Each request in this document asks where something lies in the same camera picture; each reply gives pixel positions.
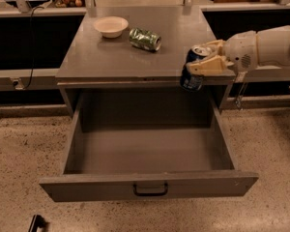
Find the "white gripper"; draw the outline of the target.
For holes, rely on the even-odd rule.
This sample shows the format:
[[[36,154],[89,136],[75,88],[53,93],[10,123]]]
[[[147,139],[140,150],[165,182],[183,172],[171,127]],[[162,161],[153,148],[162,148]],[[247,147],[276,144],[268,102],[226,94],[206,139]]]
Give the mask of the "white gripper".
[[[215,40],[203,43],[201,53],[214,57],[187,63],[186,67],[191,74],[218,75],[232,66],[238,73],[255,70],[258,64],[257,34],[255,31],[247,31],[232,36],[226,42]]]

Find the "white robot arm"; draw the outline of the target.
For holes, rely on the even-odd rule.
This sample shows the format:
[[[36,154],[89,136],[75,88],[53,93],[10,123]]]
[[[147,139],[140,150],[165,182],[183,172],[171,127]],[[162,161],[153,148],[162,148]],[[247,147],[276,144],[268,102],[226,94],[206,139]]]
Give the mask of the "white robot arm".
[[[189,53],[193,57],[185,67],[193,75],[211,76],[225,70],[247,73],[263,66],[290,68],[290,25],[194,45]]]

